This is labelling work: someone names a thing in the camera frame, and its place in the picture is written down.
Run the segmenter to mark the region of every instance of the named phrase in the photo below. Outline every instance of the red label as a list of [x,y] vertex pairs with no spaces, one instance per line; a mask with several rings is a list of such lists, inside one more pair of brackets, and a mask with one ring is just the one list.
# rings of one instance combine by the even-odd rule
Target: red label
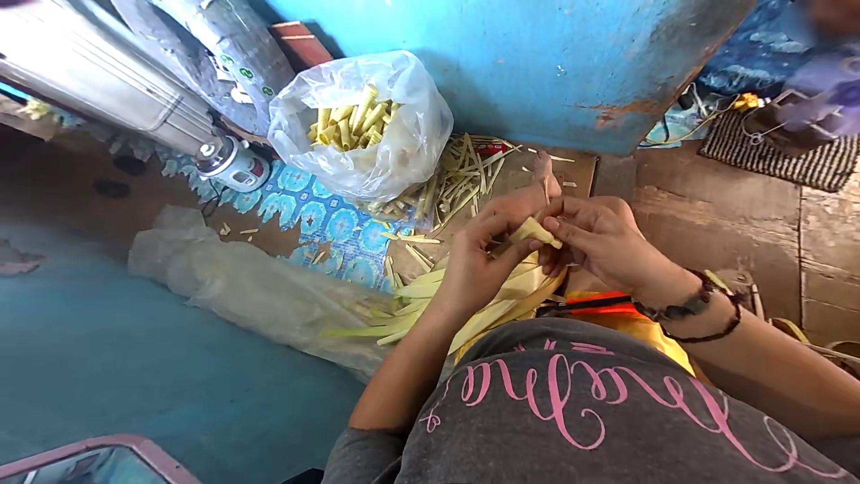
[[507,146],[501,143],[481,143],[480,145],[475,145],[475,152],[481,155],[495,155],[499,152],[506,152],[507,149]]
[[263,176],[263,162],[261,162],[257,158],[254,158],[254,166],[251,168],[251,173],[253,173],[257,178],[262,178],[262,176]]

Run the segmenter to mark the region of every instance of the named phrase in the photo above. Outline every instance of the yellow cord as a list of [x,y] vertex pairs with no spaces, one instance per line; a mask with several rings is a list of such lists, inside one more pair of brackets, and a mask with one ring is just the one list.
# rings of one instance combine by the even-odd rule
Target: yellow cord
[[671,145],[672,143],[677,143],[677,142],[679,142],[679,141],[686,140],[687,138],[690,138],[690,137],[691,137],[691,136],[692,136],[696,131],[698,131],[698,129],[699,129],[700,127],[702,127],[702,126],[704,126],[704,125],[708,124],[708,122],[709,122],[710,120],[712,120],[712,119],[716,118],[718,115],[721,115],[722,113],[723,113],[723,111],[717,111],[717,112],[715,112],[713,115],[708,116],[708,119],[706,119],[706,120],[704,120],[704,121],[700,122],[700,123],[698,124],[698,126],[696,126],[696,127],[694,127],[694,128],[692,129],[692,131],[690,131],[689,133],[685,134],[684,136],[681,136],[680,138],[677,138],[676,140],[669,140],[669,141],[653,141],[653,140],[651,140],[648,136],[646,136],[646,137],[645,137],[645,140],[646,140],[648,143],[651,143],[651,144],[654,144],[654,145]]
[[677,142],[679,142],[679,141],[686,140],[687,138],[690,138],[690,137],[691,137],[691,136],[692,136],[696,131],[698,131],[698,129],[699,129],[700,127],[702,127],[702,126],[704,126],[704,125],[708,124],[708,122],[710,122],[710,120],[712,120],[712,119],[716,118],[718,115],[721,115],[722,113],[725,113],[726,111],[730,110],[730,109],[732,108],[732,105],[733,105],[733,104],[734,104],[738,99],[740,99],[740,94],[736,94],[736,95],[734,95],[734,100],[732,100],[732,102],[730,102],[730,103],[728,104],[728,108],[725,108],[725,109],[720,110],[720,111],[716,111],[714,114],[712,114],[712,115],[708,116],[708,118],[707,118],[707,119],[705,119],[704,121],[700,122],[700,123],[698,124],[698,126],[696,126],[696,127],[694,127],[694,128],[692,129],[692,131],[690,131],[689,133],[685,134],[684,136],[681,136],[680,138],[677,138],[676,140],[669,140],[669,141],[654,141],[654,140],[651,140],[647,135],[645,136],[645,140],[646,140],[648,143],[651,143],[651,145],[652,145],[652,146],[657,146],[657,145],[671,145],[672,143],[677,143]]

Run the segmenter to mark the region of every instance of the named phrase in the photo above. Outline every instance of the black bracelet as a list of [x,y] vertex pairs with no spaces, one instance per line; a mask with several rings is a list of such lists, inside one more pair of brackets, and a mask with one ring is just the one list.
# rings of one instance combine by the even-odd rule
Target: black bracelet
[[721,332],[718,332],[716,334],[709,334],[708,336],[701,336],[698,338],[679,338],[677,336],[669,334],[669,332],[666,331],[666,328],[663,327],[663,325],[660,325],[660,329],[663,330],[663,334],[665,334],[667,338],[674,339],[679,343],[705,343],[708,341],[714,341],[715,339],[725,338],[740,324],[740,297],[738,295],[726,295],[726,297],[728,297],[728,300],[731,301],[732,306],[734,306],[734,316],[732,316],[732,319],[728,321],[728,326],[726,326],[726,329],[722,330]]

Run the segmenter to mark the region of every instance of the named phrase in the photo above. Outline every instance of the foot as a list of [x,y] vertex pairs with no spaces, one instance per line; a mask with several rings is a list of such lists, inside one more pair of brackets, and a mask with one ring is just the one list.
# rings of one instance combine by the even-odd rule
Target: foot
[[531,171],[534,173],[534,183],[543,188],[547,202],[562,195],[562,186],[552,174],[552,158],[547,152],[537,152]]

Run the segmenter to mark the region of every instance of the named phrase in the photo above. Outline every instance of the clear plastic bag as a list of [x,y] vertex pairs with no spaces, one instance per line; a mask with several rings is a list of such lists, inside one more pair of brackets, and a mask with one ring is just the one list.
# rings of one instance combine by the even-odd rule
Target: clear plastic bag
[[[366,84],[377,99],[402,106],[382,142],[338,152],[310,146],[307,133],[317,108],[358,104]],[[317,175],[333,193],[362,202],[387,202],[413,183],[426,182],[454,127],[451,109],[424,65],[394,51],[337,59],[299,73],[269,106],[268,138],[287,163]]]
[[389,352],[375,338],[321,335],[366,327],[363,308],[388,307],[388,295],[269,257],[247,242],[222,242],[193,208],[166,207],[154,228],[138,233],[128,271],[167,285],[191,306],[337,363],[363,382]]

